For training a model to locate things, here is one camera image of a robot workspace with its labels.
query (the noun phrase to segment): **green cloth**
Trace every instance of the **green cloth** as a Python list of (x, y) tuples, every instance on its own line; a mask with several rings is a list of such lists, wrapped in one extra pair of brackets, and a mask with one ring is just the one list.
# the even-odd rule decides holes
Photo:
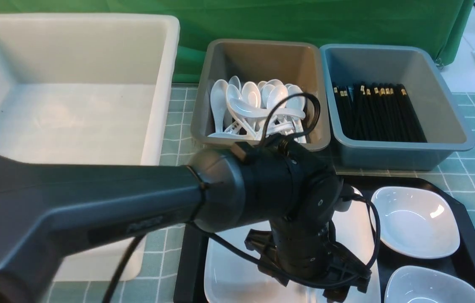
[(0, 0), (0, 13), (124, 12), (180, 21), (175, 82), (198, 82), (205, 49), (219, 38), (391, 44), (452, 63), (473, 0)]

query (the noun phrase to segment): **white ceramic spoon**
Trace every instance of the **white ceramic spoon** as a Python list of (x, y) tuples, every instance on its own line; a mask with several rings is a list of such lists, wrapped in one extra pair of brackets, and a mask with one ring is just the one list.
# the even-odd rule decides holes
[(262, 91), (262, 88), (264, 87), (264, 85), (266, 85), (266, 83), (267, 83), (266, 81), (260, 81), (260, 82), (258, 82), (258, 89), (259, 89), (260, 91)]
[[(286, 98), (288, 96), (288, 90), (284, 85), (277, 85), (272, 92), (270, 93), (270, 96), (268, 97), (268, 109), (273, 109), (282, 99)], [(279, 109), (284, 109), (286, 108), (286, 102), (284, 102)], [(277, 118), (279, 123), (286, 122), (286, 117), (283, 115), (277, 115)]]
[(270, 97), (270, 93), (272, 90), (274, 90), (275, 85), (272, 84), (266, 84), (263, 86), (261, 92), (262, 92), (262, 108), (267, 109), (268, 108), (268, 97)]
[[(288, 96), (291, 96), (293, 94), (299, 94), (302, 93), (303, 91), (299, 86), (297, 85), (291, 85), (288, 87)], [(303, 111), (305, 109), (305, 97), (299, 96), (299, 97), (293, 97), (290, 100), (286, 102), (286, 108), (287, 109), (298, 109), (300, 111)], [(294, 124), (296, 125), (296, 132), (300, 133), (303, 132), (303, 125), (301, 123), (300, 119), (295, 119), (292, 118)], [(297, 142), (299, 143), (307, 143), (307, 140), (305, 137), (301, 136), (297, 138)]]
[[(232, 113), (232, 115), (236, 115), (241, 120), (244, 120), (244, 118), (265, 118), (270, 114), (270, 109), (257, 109), (256, 107), (253, 107), (238, 98), (230, 97), (227, 99), (227, 105), (230, 108), (230, 113)], [(305, 112), (297, 111), (295, 109), (277, 109), (273, 115), (284, 115), (305, 119)]]
[(228, 84), (232, 84), (239, 90), (239, 92), (241, 92), (241, 81), (237, 76), (232, 76), (228, 81)]
[[(294, 129), (294, 124), (292, 123), (292, 121), (288, 121), (288, 122), (277, 124), (277, 125), (274, 125), (273, 127), (268, 128), (266, 136), (270, 136), (274, 133), (284, 133), (284, 132), (287, 132), (288, 130), (293, 130), (293, 129)], [(261, 129), (259, 132), (256, 133), (255, 140), (260, 140), (262, 138), (262, 132), (263, 132), (263, 129)]]
[[(241, 89), (241, 98), (243, 101), (249, 103), (249, 105), (260, 109), (262, 103), (262, 96), (260, 90), (254, 82), (246, 82)], [(248, 119), (247, 122), (256, 131), (256, 119)]]
[(234, 120), (239, 123), (239, 125), (247, 131), (247, 134), (250, 136), (256, 136), (256, 132), (254, 129), (251, 127), (251, 125), (247, 122), (246, 118), (255, 118), (255, 117), (245, 117), (244, 115), (241, 115), (240, 113), (236, 112), (234, 108), (235, 106), (232, 106), (235, 103), (243, 104), (244, 106), (251, 107), (253, 109), (257, 109), (256, 107), (253, 107), (249, 105), (248, 103), (243, 102), (241, 98), (241, 93), (239, 92), (238, 88), (236, 88), (234, 85), (229, 84), (228, 88), (226, 88), (226, 106), (228, 107), (228, 111), (234, 117)]
[(215, 132), (222, 133), (224, 112), (226, 112), (226, 88), (228, 83), (223, 79), (219, 79), (213, 84), (211, 93), (209, 94), (209, 105), (213, 113), (213, 121), (215, 123)]
[(232, 124), (230, 124), (227, 128), (224, 129), (224, 132), (231, 134), (239, 134), (240, 129), (241, 125), (239, 125), (237, 121), (234, 121)]
[(224, 112), (224, 119), (222, 119), (222, 125), (224, 125), (224, 128), (227, 128), (230, 125), (232, 125), (233, 123), (232, 119), (233, 117), (232, 115), (230, 115), (230, 112), (228, 111), (228, 108), (227, 108), (226, 111)]
[(268, 81), (266, 84), (271, 84), (273, 86), (277, 86), (277, 85), (284, 85), (284, 83), (278, 79), (272, 79), (270, 81)]
[(213, 134), (208, 135), (208, 137), (234, 139), (234, 140), (255, 140), (255, 137), (249, 134), (238, 135), (238, 134), (230, 134), (230, 133), (213, 133)]

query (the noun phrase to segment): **black chopsticks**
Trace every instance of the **black chopsticks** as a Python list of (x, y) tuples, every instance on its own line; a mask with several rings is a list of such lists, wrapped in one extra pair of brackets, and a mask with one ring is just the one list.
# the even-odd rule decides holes
[(426, 142), (423, 129), (402, 84), (361, 82), (333, 91), (340, 124), (348, 138), (365, 141)]

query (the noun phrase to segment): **gray plastic bin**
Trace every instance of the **gray plastic bin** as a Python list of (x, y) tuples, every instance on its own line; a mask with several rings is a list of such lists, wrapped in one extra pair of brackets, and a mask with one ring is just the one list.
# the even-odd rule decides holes
[[(215, 40), (207, 48), (191, 122), (191, 135), (195, 140), (215, 146), (231, 146), (235, 142), (208, 137), (215, 131), (209, 92), (215, 81), (228, 81), (234, 75), (242, 82), (279, 79), (317, 96), (320, 100), (320, 121), (309, 135), (310, 143), (303, 146), (316, 151), (329, 144), (331, 131), (320, 50), (307, 43), (232, 39)], [(308, 117), (313, 115), (310, 101), (306, 110), (304, 126), (310, 123)]]
[[(406, 46), (327, 44), (320, 48), (333, 133), (342, 163), (370, 169), (430, 170), (472, 149), (473, 134), (430, 56)], [(428, 143), (357, 141), (344, 136), (332, 82), (404, 84)]]

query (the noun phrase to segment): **teal checkered tablecloth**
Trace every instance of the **teal checkered tablecloth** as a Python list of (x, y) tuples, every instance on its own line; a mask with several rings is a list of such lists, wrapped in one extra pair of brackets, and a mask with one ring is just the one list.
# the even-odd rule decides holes
[[(166, 121), (161, 165), (181, 165), (201, 146), (189, 131), (197, 89), (195, 86), (174, 85)], [(475, 94), (455, 94), (460, 111), (475, 134)], [(432, 171), (395, 171), (347, 169), (337, 165), (339, 174), (419, 177), (428, 180), (462, 202), (475, 226), (475, 148), (455, 153)], [(134, 280), (121, 282), (114, 303), (170, 303), (174, 293), (184, 226), (152, 232), (147, 236), (144, 262)], [(55, 282), (43, 299), (46, 303), (99, 303), (108, 282)]]

